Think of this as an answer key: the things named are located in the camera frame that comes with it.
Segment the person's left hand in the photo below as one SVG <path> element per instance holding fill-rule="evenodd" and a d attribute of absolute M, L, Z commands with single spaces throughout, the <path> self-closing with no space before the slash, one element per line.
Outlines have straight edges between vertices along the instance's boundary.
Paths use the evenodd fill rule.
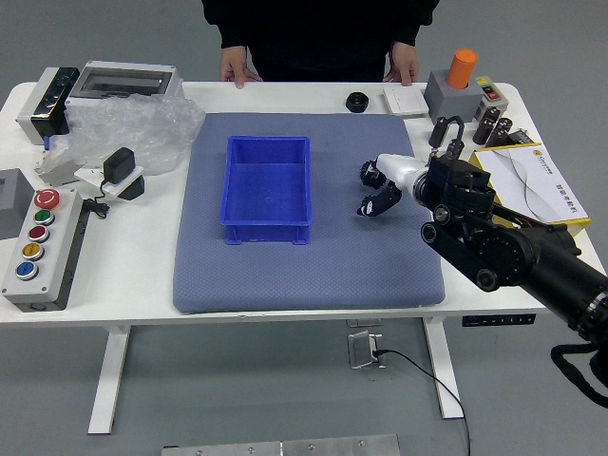
<path fill-rule="evenodd" d="M 418 80 L 420 62 L 414 46 L 394 42 L 389 51 L 389 69 L 383 83 L 411 86 Z"/>

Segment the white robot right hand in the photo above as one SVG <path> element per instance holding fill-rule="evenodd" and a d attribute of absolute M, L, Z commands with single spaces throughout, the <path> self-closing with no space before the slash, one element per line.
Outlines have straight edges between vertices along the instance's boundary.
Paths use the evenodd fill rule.
<path fill-rule="evenodd" d="M 365 197 L 357 214 L 379 216 L 396 205 L 404 193 L 423 205 L 422 190 L 427 173 L 427 165 L 410 156 L 380 154 L 375 160 L 366 161 L 360 170 L 360 180 L 365 186 L 383 190 Z"/>

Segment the person's right hand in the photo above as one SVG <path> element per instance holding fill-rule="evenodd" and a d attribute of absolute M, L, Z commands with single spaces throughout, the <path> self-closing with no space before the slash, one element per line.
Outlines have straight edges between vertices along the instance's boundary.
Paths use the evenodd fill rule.
<path fill-rule="evenodd" d="M 247 83 L 262 82 L 262 78 L 249 68 L 247 48 L 243 46 L 224 48 L 218 70 L 219 80 L 233 83 L 237 89 L 243 89 Z"/>

